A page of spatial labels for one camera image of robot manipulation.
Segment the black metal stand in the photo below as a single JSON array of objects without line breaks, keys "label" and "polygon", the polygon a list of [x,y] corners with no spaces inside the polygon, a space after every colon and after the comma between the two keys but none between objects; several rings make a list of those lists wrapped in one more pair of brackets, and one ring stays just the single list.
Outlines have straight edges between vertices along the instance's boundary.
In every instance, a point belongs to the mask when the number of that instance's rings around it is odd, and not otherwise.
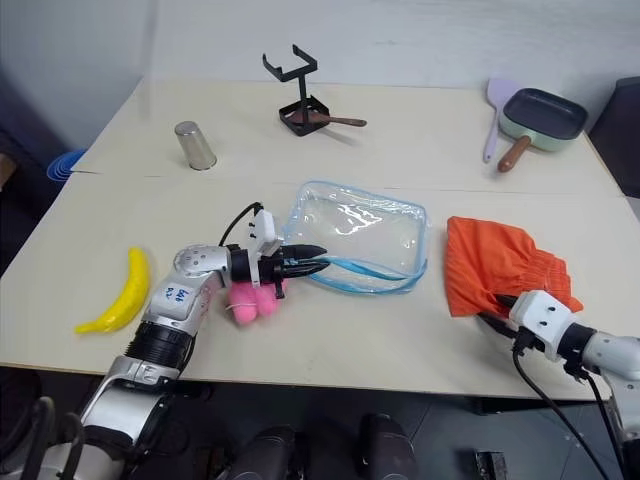
[{"label": "black metal stand", "polygon": [[[267,61],[266,54],[262,54],[262,63],[264,68],[271,72],[271,74],[281,82],[288,82],[294,78],[298,79],[298,85],[300,86],[300,100],[292,103],[291,105],[287,105],[286,107],[282,107],[278,110],[278,113],[280,114],[280,120],[282,120],[282,123],[289,127],[293,133],[299,137],[303,137],[329,124],[329,122],[310,123],[309,112],[318,112],[324,115],[329,115],[329,109],[313,95],[307,98],[307,86],[304,76],[308,73],[315,72],[318,69],[318,62],[311,55],[299,49],[297,45],[293,45],[293,54],[302,58],[307,62],[307,65],[291,70],[290,72],[283,73],[282,67],[274,67]],[[301,121],[294,122],[293,116],[297,112],[302,114]]]}]

